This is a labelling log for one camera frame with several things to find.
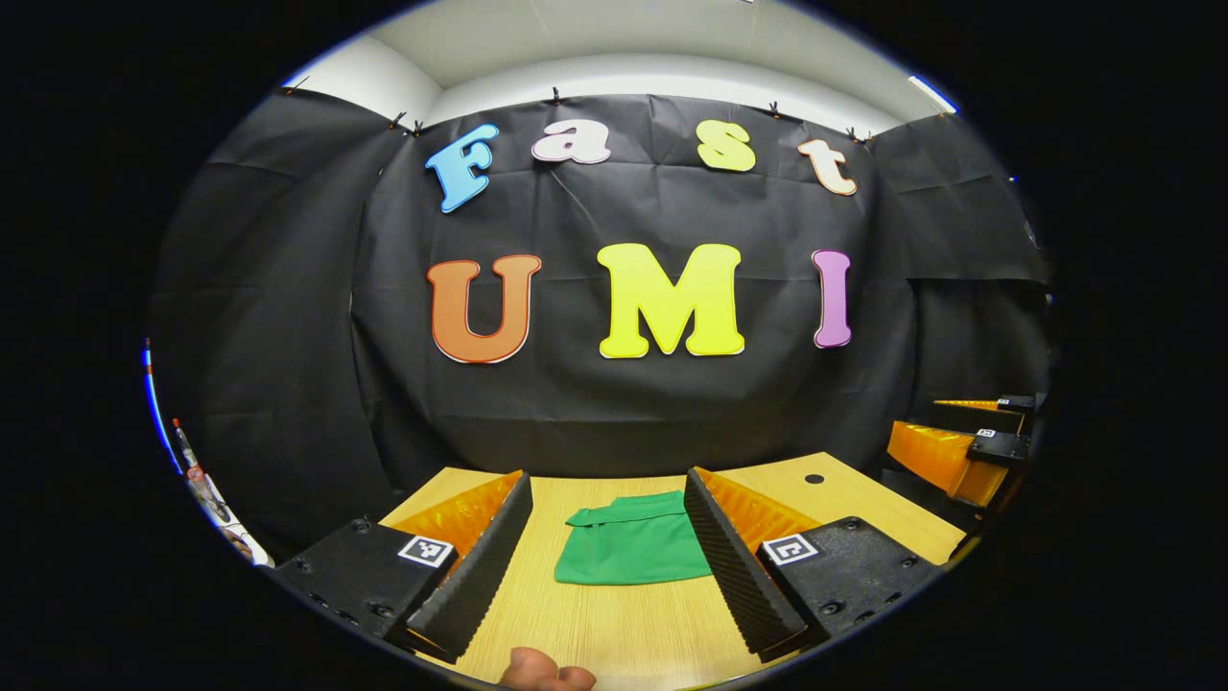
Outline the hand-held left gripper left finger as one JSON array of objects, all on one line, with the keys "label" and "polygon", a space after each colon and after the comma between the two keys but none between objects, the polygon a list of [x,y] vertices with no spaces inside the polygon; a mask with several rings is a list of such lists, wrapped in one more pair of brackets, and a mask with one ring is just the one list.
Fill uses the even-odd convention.
[{"label": "hand-held left gripper left finger", "polygon": [[533,509],[518,471],[386,527],[365,517],[271,569],[367,637],[456,663],[508,572]]}]

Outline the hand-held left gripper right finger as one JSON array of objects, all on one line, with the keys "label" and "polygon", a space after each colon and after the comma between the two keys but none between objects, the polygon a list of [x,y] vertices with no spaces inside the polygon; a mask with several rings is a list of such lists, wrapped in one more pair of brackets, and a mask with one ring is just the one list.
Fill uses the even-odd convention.
[{"label": "hand-held left gripper right finger", "polygon": [[860,515],[815,522],[701,466],[683,497],[745,647],[763,663],[829,639],[942,574]]}]

